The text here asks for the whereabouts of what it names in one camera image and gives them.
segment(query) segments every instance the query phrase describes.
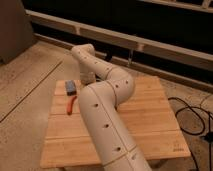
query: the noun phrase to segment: wooden table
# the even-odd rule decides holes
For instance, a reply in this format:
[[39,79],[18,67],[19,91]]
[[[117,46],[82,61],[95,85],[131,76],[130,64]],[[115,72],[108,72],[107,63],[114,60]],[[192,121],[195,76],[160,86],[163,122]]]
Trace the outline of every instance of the wooden table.
[[[146,159],[190,156],[159,79],[136,77],[135,82],[134,95],[118,107],[118,113]],[[76,85],[79,93],[80,82],[76,81]],[[81,118],[77,100],[73,114],[66,114],[69,99],[65,81],[58,81],[43,146],[42,168],[100,164]]]

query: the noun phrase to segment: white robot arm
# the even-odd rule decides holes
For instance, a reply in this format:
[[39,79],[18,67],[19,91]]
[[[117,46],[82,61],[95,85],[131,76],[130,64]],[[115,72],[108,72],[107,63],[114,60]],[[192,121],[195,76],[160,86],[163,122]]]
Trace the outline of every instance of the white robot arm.
[[134,92],[134,80],[123,69],[95,57],[91,44],[75,46],[72,55],[81,72],[93,71],[102,82],[84,87],[80,111],[106,171],[151,171],[115,108]]

